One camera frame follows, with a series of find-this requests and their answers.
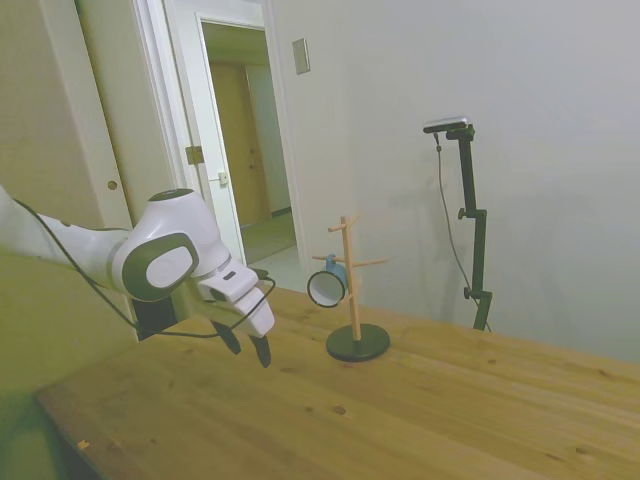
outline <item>floor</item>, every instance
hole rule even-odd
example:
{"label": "floor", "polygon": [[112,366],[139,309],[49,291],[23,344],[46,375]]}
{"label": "floor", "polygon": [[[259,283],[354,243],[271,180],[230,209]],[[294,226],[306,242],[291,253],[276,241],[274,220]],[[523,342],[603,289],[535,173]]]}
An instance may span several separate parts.
{"label": "floor", "polygon": [[296,244],[291,213],[242,227],[242,243],[247,263],[252,264]]}
{"label": "floor", "polygon": [[251,263],[249,266],[267,270],[278,287],[298,292],[307,291],[307,279],[300,266],[297,246],[282,250],[275,255]]}

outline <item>ceiling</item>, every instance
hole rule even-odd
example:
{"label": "ceiling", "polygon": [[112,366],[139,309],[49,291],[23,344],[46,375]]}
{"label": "ceiling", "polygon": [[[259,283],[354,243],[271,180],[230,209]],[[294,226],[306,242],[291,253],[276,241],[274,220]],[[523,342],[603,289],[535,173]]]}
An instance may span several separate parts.
{"label": "ceiling", "polygon": [[209,57],[216,57],[220,52],[236,52],[240,56],[245,54],[268,58],[264,30],[204,22],[202,30]]}

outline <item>black round base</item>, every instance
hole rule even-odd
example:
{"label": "black round base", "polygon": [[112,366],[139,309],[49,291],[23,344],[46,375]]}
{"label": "black round base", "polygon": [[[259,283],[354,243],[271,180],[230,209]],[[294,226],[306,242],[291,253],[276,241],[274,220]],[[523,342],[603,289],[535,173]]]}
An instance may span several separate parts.
{"label": "black round base", "polygon": [[353,339],[351,325],[340,327],[327,338],[327,352],[343,362],[366,362],[387,351],[391,345],[389,334],[377,325],[360,325],[362,338]]}

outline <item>black metal stand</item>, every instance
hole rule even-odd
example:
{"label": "black metal stand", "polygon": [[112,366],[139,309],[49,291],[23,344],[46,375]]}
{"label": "black metal stand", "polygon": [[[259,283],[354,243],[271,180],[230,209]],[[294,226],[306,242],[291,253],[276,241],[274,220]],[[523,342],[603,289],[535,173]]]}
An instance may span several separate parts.
{"label": "black metal stand", "polygon": [[473,273],[471,276],[471,291],[464,288],[464,297],[478,300],[478,311],[473,328],[484,330],[489,316],[489,307],[493,294],[483,287],[484,252],[487,235],[487,211],[476,208],[476,190],[473,182],[473,162],[471,159],[471,142],[476,131],[473,125],[447,132],[447,140],[457,140],[460,149],[460,166],[462,170],[462,186],[464,189],[465,208],[458,212],[458,218],[464,217],[475,220],[475,236],[473,242]]}

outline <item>doorway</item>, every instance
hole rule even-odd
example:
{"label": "doorway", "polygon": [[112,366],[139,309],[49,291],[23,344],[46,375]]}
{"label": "doorway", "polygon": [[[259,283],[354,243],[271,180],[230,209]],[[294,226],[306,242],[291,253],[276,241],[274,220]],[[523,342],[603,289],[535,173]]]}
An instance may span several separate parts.
{"label": "doorway", "polygon": [[202,31],[247,264],[304,290],[264,30]]}

